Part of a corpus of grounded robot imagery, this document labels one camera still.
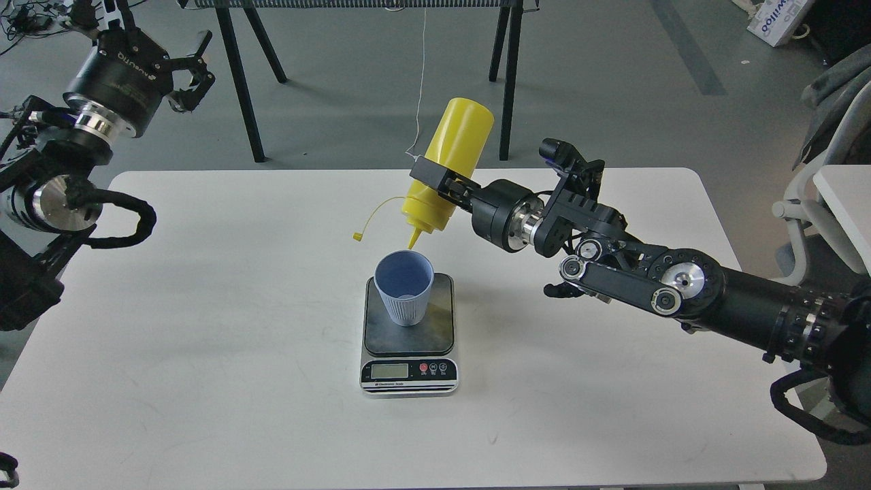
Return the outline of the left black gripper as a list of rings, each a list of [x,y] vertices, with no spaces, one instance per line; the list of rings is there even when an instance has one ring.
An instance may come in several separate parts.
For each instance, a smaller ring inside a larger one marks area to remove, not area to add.
[[[143,31],[133,32],[133,12],[127,1],[65,1],[65,28],[94,41],[84,64],[63,99],[70,108],[93,102],[127,122],[130,137],[142,137],[167,94],[171,108],[179,114],[196,109],[215,82],[204,54],[214,37],[198,32],[193,52],[168,59],[168,53]],[[154,68],[163,62],[163,71]],[[190,74],[186,88],[171,91],[171,76],[177,71]]]

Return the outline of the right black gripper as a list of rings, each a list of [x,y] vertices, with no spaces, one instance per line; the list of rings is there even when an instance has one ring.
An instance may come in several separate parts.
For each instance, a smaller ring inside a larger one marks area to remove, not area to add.
[[[495,180],[481,187],[471,179],[477,162],[467,165],[433,165],[412,171],[413,183],[422,190],[408,196],[410,215],[451,215],[460,208],[471,212],[476,235],[500,249],[516,253],[532,241],[544,211],[539,195],[509,180]]]

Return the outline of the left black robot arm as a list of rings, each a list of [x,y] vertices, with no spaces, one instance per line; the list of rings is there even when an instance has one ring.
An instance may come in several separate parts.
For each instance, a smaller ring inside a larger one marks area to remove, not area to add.
[[[179,114],[192,112],[215,81],[204,59],[211,31],[199,32],[192,53],[172,58],[136,25],[127,2],[101,8],[62,4],[62,25],[91,40],[65,105],[31,95],[6,114],[13,125],[2,151],[15,146],[18,153],[2,158],[2,215],[54,239],[31,255],[2,235],[3,331],[22,331],[60,302],[59,275],[79,248],[133,247],[152,235],[154,208],[96,187],[91,171],[111,161],[120,137],[142,137],[163,101]]]

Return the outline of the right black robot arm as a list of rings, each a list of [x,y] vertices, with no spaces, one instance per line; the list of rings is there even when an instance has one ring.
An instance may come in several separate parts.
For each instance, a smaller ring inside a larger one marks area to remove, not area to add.
[[[568,142],[540,146],[559,180],[548,201],[509,180],[480,186],[430,159],[410,175],[471,214],[476,235],[516,253],[564,251],[563,282],[548,297],[590,295],[677,320],[687,332],[713,331],[800,368],[770,387],[774,408],[836,444],[869,443],[869,284],[850,294],[785,285],[723,267],[692,248],[641,242],[625,217],[597,198],[604,162],[586,161]]]

